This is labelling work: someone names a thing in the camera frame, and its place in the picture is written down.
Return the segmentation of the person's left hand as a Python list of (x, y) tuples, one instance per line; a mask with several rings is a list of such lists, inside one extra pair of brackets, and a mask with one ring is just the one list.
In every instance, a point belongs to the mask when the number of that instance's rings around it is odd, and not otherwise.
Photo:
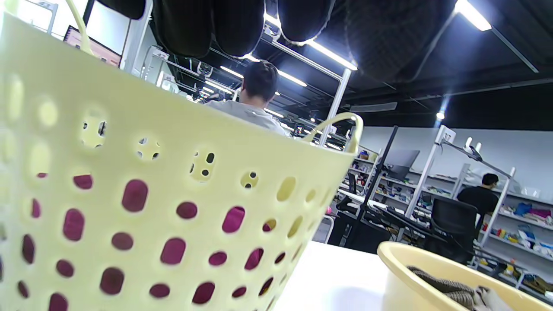
[[(344, 39), (361, 73), (380, 82), (410, 82), (420, 73), (454, 17), (454, 0), (347, 0)], [(333, 0), (279, 0), (282, 36), (316, 38)], [(226, 55), (251, 53), (264, 29), (264, 0), (155, 0), (157, 42), (181, 57), (201, 58), (216, 41)]]

